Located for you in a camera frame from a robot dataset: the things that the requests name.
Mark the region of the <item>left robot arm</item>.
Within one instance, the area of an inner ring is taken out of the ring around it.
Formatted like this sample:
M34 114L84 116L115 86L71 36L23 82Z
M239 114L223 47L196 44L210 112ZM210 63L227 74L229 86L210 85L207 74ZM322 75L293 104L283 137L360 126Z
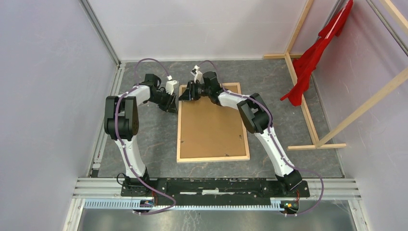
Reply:
M105 99L104 131L118 146L126 171L122 186L133 189L139 196L151 191L151 183L146 165L143 163L137 144L139 131L138 106L154 103L164 112L177 113L176 89L179 82L171 76L164 87L161 79L154 74L146 74L145 79L129 91Z

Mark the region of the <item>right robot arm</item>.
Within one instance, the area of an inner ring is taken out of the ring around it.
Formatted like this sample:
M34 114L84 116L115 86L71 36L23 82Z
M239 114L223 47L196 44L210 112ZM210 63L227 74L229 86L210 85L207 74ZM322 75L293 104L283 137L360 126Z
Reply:
M280 144L272 123L272 114L258 93L242 95L222 86L216 72L202 73L198 68L191 70L194 80L179 97L182 101L197 101L208 97L213 104L229 107L239 112L246 130L261 142L272 161L278 183L278 191L283 196L291 196L302 182L302 176L289 160Z

